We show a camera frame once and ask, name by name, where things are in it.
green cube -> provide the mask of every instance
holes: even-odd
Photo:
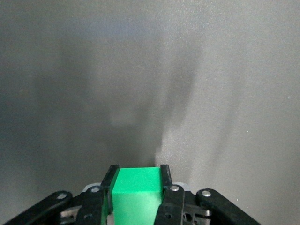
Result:
[[[115,225],[153,225],[162,197],[159,167],[121,168],[112,190]]]

screw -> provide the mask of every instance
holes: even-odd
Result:
[[[61,193],[56,199],[64,199],[67,195],[65,193]]]
[[[211,193],[209,191],[202,191],[201,193],[204,197],[210,197]]]
[[[172,185],[170,188],[172,191],[179,191],[179,187],[176,185]]]
[[[100,189],[98,187],[93,187],[90,191],[95,193],[95,192],[100,191]]]

